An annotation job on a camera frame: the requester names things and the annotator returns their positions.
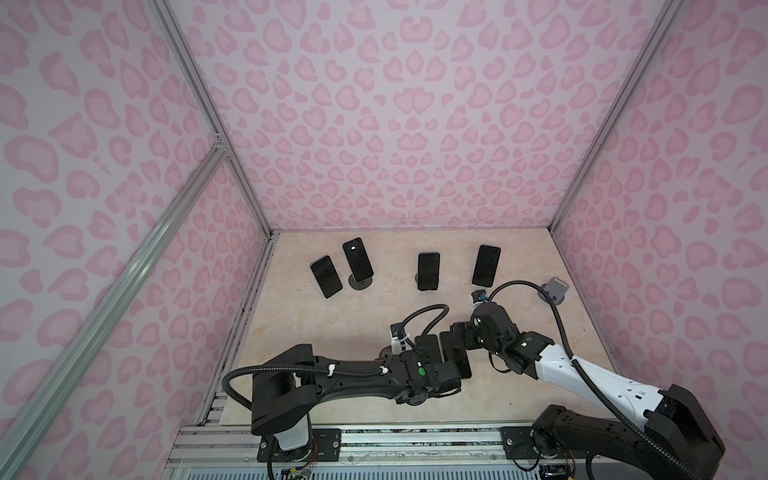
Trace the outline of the grey-edged smartphone front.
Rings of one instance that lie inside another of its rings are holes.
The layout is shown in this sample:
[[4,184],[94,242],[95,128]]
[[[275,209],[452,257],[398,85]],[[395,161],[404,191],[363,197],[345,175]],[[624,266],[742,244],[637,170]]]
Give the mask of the grey-edged smartphone front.
[[439,342],[444,360],[455,364],[462,380],[470,379],[472,371],[462,334],[453,331],[441,332]]

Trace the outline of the pink-edged smartphone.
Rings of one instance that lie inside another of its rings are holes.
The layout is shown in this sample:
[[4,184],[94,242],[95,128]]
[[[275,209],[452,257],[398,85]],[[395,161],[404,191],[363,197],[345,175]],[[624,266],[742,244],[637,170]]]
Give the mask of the pink-edged smartphone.
[[437,335],[428,334],[426,336],[417,336],[415,346],[418,354],[424,358],[428,358],[431,363],[436,364],[443,361]]

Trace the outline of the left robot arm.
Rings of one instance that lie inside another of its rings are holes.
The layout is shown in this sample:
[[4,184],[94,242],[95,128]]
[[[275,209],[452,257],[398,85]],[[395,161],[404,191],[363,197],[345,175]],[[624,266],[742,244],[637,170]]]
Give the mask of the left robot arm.
[[309,344],[259,365],[251,378],[251,433],[257,436],[287,431],[330,401],[373,397],[416,407],[461,388],[455,363],[419,351],[346,361],[316,356]]

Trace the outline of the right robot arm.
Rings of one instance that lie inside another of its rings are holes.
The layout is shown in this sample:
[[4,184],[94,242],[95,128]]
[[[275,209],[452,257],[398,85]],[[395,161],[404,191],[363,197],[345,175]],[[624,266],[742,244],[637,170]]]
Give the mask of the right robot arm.
[[580,450],[638,468],[654,479],[712,479],[725,445],[696,396],[673,384],[666,389],[622,377],[574,355],[534,331],[521,331],[495,302],[477,304],[469,320],[450,328],[464,350],[485,350],[505,372],[560,387],[604,408],[610,418],[550,405],[531,427],[543,456]]

